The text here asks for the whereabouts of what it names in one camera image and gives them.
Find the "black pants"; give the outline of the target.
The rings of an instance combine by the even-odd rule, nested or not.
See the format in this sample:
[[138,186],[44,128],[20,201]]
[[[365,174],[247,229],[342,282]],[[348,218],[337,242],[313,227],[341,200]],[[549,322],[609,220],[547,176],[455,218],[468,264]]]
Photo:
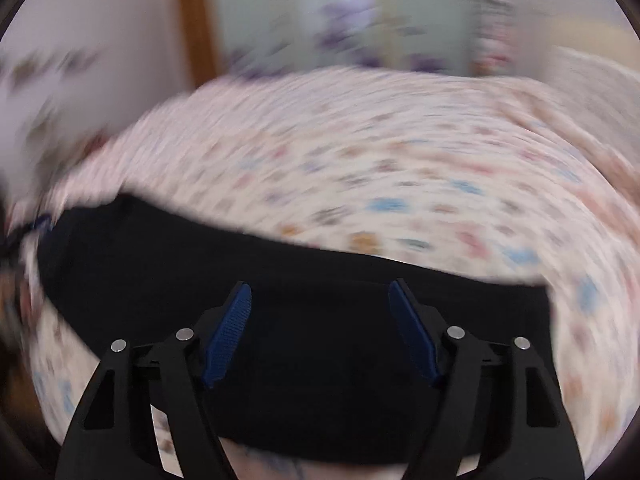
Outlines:
[[373,256],[206,226],[122,194],[66,210],[37,252],[46,297],[95,354],[152,344],[221,306],[252,310],[213,386],[221,437],[328,463],[405,463],[434,414],[387,305],[403,280],[421,304],[480,339],[527,337],[553,361],[544,286],[497,285]]

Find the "cartoon animal print bed blanket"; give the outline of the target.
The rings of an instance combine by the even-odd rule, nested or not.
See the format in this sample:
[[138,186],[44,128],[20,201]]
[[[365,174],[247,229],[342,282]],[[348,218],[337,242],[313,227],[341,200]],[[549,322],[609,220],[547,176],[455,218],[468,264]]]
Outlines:
[[[544,365],[560,389],[582,479],[638,411],[637,175],[541,82],[352,68],[221,78],[111,140],[48,151],[44,171],[42,202],[12,210],[1,260],[16,279],[11,304],[26,325],[58,459],[111,345],[93,353],[55,309],[37,252],[66,210],[122,194],[265,240],[544,286],[553,354]],[[216,435],[233,479],[407,479],[416,449],[405,463],[356,465]]]

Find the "cream padded headboard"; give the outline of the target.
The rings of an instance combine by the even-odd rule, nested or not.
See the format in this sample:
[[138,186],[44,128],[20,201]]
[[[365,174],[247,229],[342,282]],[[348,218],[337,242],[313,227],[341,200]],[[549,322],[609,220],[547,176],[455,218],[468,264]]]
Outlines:
[[535,77],[546,79],[554,48],[567,48],[639,70],[639,38],[632,28],[610,22],[551,15],[541,20]]

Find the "clear tube of plush toys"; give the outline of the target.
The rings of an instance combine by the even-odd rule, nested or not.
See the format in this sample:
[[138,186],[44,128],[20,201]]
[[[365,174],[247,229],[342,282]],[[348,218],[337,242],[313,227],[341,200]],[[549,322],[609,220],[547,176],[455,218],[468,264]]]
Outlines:
[[509,0],[474,0],[472,70],[511,76],[515,70],[515,9]]

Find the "brown wooden door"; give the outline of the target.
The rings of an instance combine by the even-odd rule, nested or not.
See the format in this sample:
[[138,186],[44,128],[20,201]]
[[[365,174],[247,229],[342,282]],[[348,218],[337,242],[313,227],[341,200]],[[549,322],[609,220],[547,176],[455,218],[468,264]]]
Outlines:
[[170,0],[177,20],[186,76],[193,89],[224,73],[209,0]]

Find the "frosted glass floral wardrobe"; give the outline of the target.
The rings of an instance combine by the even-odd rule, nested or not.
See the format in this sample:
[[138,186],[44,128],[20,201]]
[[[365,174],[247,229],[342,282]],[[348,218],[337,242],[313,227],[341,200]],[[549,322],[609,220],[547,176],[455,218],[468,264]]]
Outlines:
[[475,0],[212,0],[226,69],[248,78],[334,65],[466,75]]

